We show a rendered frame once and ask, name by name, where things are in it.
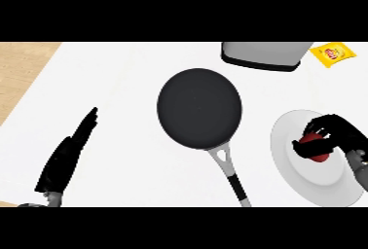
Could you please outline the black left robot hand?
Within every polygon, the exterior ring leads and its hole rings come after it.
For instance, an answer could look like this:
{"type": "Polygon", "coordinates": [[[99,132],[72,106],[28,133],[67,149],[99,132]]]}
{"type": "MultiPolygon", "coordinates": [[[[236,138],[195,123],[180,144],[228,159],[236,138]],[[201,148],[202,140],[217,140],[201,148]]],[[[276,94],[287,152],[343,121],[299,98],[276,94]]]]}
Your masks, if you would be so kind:
{"type": "Polygon", "coordinates": [[[61,194],[65,191],[75,172],[78,156],[98,125],[96,119],[98,108],[93,107],[78,124],[74,135],[62,140],[44,164],[34,188],[37,192],[61,194]]]}

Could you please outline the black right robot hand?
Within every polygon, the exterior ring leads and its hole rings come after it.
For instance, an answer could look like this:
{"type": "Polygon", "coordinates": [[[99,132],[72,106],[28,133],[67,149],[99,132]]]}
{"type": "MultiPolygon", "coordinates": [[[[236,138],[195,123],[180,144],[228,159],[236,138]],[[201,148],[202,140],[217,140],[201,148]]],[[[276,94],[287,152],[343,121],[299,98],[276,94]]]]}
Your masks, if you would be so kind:
{"type": "Polygon", "coordinates": [[[304,159],[330,154],[336,147],[346,154],[362,151],[368,159],[368,137],[341,116],[333,114],[313,118],[303,130],[303,135],[309,133],[318,133],[324,138],[306,143],[291,141],[293,149],[304,159]]]}

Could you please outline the red tomato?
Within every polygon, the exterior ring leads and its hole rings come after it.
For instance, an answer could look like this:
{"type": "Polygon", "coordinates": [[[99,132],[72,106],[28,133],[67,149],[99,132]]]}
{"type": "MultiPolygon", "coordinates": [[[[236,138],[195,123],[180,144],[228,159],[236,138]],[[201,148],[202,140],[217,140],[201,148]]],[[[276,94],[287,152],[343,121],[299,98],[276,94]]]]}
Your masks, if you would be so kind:
{"type": "MultiPolygon", "coordinates": [[[[313,140],[319,140],[322,139],[324,136],[318,133],[307,133],[299,140],[300,143],[306,143],[306,142],[310,142],[313,140]]],[[[319,155],[319,156],[315,156],[310,158],[310,160],[316,161],[316,162],[324,162],[327,159],[328,159],[330,155],[328,154],[324,154],[324,155],[319,155]]]]}

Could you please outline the white plate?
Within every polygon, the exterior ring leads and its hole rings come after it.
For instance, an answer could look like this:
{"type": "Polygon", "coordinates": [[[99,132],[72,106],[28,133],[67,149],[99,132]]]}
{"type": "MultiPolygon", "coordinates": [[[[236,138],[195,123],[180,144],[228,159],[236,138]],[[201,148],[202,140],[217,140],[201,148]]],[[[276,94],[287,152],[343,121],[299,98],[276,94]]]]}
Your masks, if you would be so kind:
{"type": "Polygon", "coordinates": [[[294,191],[313,204],[324,207],[347,207],[362,197],[364,189],[358,184],[344,154],[334,149],[324,162],[299,156],[291,141],[302,138],[309,121],[321,113],[293,110],[278,118],[270,133],[273,162],[294,191]]]}

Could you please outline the black frying pan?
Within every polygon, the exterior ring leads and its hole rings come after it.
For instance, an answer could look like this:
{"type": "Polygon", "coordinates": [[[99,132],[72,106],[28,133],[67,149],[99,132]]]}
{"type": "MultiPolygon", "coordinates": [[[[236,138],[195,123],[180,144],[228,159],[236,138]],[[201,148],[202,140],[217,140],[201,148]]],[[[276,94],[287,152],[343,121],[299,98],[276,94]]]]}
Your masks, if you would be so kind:
{"type": "Polygon", "coordinates": [[[157,115],[167,135],[185,147],[210,154],[226,175],[239,205],[250,207],[231,155],[241,111],[236,87],[210,69],[191,68],[179,72],[160,90],[157,115]]]}

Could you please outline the yellow snack bag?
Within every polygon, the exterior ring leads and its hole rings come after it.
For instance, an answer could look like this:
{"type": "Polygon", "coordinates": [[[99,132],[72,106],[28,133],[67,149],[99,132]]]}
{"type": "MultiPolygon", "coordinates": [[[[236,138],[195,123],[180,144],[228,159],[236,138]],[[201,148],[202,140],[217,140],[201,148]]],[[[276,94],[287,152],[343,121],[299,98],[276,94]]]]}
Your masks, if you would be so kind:
{"type": "Polygon", "coordinates": [[[356,57],[355,52],[343,42],[331,42],[312,48],[310,52],[327,68],[344,59],[356,57]]]}

